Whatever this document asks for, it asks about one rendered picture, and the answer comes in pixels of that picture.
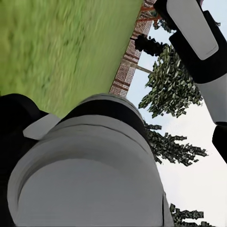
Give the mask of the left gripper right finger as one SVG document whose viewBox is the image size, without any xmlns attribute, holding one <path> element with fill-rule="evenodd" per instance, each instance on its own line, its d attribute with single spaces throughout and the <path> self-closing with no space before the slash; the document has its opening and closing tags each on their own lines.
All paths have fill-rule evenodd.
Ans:
<svg viewBox="0 0 227 227">
<path fill-rule="evenodd" d="M 227 164 L 227 128 L 216 126 L 211 142 Z"/>
</svg>

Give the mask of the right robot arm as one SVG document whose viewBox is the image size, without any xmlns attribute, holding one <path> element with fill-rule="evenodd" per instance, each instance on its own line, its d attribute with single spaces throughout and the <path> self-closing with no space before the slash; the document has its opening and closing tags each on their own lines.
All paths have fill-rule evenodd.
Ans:
<svg viewBox="0 0 227 227">
<path fill-rule="evenodd" d="M 156 0 L 174 31 L 169 41 L 201 92 L 216 126 L 227 128 L 227 41 L 199 0 Z"/>
</svg>

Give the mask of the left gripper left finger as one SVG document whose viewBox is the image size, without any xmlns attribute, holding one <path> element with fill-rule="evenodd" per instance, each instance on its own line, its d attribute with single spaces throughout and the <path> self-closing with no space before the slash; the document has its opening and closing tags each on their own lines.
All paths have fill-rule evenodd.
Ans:
<svg viewBox="0 0 227 227">
<path fill-rule="evenodd" d="M 22 128 L 0 131 L 0 183 L 25 143 Z"/>
</svg>

